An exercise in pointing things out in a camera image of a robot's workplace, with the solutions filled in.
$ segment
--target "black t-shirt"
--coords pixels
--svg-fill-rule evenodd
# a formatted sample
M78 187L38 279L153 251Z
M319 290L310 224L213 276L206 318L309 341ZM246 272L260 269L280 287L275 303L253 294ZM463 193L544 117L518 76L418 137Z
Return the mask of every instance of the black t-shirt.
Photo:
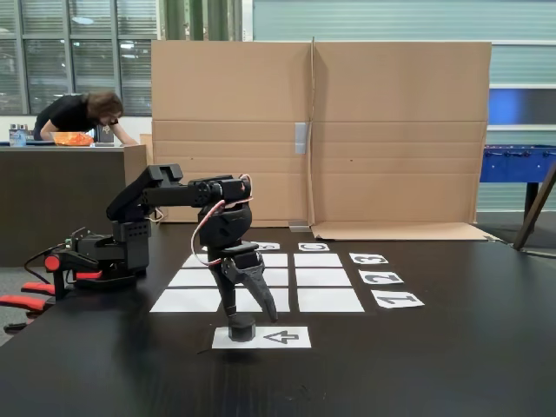
M98 120L87 117L87 95L60 97L41 111L36 117L35 137L40 137L48 120L61 132L88 132L99 124Z

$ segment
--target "printed number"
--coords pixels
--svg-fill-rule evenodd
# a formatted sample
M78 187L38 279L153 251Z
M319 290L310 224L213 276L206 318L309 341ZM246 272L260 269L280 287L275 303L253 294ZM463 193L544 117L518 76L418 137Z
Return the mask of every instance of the printed number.
M326 243L300 243L299 249L306 252L323 252L330 250L328 249L328 245Z
M275 250L280 249L280 243L270 243L270 242L252 242L259 245L258 250Z
M410 301L417 302L417 299L412 295L406 295L405 297L376 297L377 300L387 302L388 304L395 304L397 301Z
M395 284L402 283L401 278L394 272L359 271L361 279L367 284Z
M375 263L388 263L384 256L380 255L363 255L363 254L349 254L351 259L355 263L361 265L371 265Z
M375 290L372 290L371 292L373 293L378 305L384 308L405 308L425 305L411 293Z

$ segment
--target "orange bag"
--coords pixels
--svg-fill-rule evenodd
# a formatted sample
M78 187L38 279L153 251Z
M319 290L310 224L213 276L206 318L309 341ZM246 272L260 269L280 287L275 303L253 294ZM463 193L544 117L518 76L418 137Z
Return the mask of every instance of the orange bag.
M90 146L93 138L80 132L56 132L54 143L62 146Z

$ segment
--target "hair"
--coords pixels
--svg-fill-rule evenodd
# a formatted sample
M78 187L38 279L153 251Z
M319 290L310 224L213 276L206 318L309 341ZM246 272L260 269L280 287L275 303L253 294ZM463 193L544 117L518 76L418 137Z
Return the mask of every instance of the hair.
M122 100L113 91L91 93L87 97L87 111L89 116L97 118L123 114Z

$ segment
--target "cardboard box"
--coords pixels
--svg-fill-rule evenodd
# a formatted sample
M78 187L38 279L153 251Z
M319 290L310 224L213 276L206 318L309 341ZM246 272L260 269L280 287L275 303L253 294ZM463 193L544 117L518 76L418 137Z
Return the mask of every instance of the cardboard box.
M186 179L251 174L255 226L485 239L467 223L490 52L489 43L154 42L155 162L180 163ZM168 218L194 222L196 210Z

